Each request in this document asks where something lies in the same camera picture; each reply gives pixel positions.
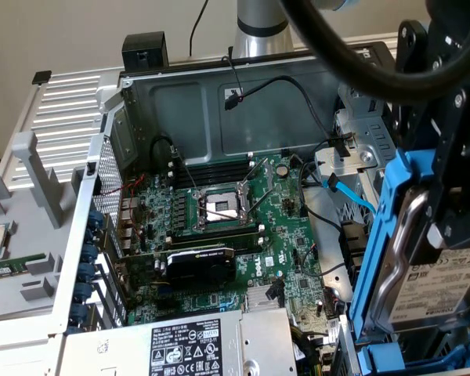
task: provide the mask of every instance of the capacitor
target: capacitor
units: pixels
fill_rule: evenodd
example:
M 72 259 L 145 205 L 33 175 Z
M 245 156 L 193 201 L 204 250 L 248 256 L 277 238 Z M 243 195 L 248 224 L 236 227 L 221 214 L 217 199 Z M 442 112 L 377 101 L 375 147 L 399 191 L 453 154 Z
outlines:
M 279 164 L 275 168 L 275 173 L 280 179 L 286 179 L 289 176 L 289 167 L 285 164 Z
M 320 314 L 322 313 L 322 308 L 324 307 L 324 304 L 322 303 L 321 300 L 319 300 L 317 303 L 316 303 L 316 316 L 317 317 L 320 317 Z
M 160 260 L 160 271 L 162 272 L 162 274 L 165 273 L 165 266 L 167 265 L 166 261 L 167 259 L 165 258 L 165 255 L 162 255 L 162 258 Z

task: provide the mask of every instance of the warning label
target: warning label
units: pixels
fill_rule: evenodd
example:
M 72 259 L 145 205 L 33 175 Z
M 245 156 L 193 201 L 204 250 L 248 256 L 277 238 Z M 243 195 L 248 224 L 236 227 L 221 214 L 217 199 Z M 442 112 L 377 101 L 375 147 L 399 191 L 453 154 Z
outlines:
M 222 376 L 220 320 L 151 331 L 150 376 Z
M 456 312 L 470 288 L 470 249 L 444 250 L 431 265 L 409 266 L 391 323 Z

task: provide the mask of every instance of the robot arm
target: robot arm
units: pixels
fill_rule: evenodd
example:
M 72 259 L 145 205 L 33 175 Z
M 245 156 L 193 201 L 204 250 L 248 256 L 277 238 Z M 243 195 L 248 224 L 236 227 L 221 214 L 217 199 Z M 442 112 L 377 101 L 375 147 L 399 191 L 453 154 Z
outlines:
M 317 9 L 339 10 L 358 0 L 313 0 Z M 238 0 L 233 58 L 293 50 L 291 29 L 277 0 Z

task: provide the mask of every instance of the connector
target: connector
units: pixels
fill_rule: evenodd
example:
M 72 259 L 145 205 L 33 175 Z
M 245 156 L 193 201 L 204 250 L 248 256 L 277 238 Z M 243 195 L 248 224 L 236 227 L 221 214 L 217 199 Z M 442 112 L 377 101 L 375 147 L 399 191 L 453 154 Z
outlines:
M 333 192 L 337 192 L 338 188 L 336 188 L 336 185 L 339 183 L 339 178 L 336 176 L 336 174 L 332 173 L 331 176 L 329 177 L 329 180 L 327 181 L 327 186 L 329 187 L 330 190 Z
M 234 92 L 231 96 L 228 97 L 228 99 L 225 99 L 225 111 L 232 110 L 238 105 L 239 102 L 240 98 L 237 92 Z

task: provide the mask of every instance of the screw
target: screw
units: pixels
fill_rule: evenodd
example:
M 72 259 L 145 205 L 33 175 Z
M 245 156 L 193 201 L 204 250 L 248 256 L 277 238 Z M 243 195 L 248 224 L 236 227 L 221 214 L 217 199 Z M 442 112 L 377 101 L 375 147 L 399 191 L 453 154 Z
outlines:
M 456 108 L 460 108 L 463 105 L 463 95 L 458 94 L 457 96 L 454 97 L 454 106 Z

